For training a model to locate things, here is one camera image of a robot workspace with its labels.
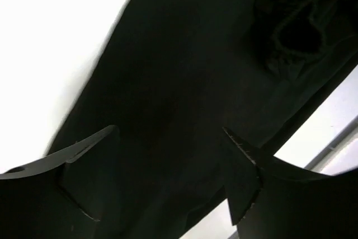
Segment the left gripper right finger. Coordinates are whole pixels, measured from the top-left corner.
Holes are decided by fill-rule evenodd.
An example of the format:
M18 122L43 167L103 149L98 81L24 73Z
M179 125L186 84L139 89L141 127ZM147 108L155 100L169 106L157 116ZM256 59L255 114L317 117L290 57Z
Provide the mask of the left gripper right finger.
M356 238L357 170L293 166L224 129L222 173L239 238Z

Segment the black trousers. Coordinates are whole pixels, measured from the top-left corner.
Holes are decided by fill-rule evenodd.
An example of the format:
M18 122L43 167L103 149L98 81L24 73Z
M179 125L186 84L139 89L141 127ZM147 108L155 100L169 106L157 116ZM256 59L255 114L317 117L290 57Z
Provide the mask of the black trousers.
M357 62L357 0L130 0L51 145L115 125L95 238L179 238L224 199L224 128L262 147Z

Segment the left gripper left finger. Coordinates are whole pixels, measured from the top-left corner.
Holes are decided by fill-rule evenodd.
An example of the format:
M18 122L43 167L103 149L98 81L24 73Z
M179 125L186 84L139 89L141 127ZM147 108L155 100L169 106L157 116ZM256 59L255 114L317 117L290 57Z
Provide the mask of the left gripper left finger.
M119 130L110 125L1 174L1 238L94 238L118 142Z

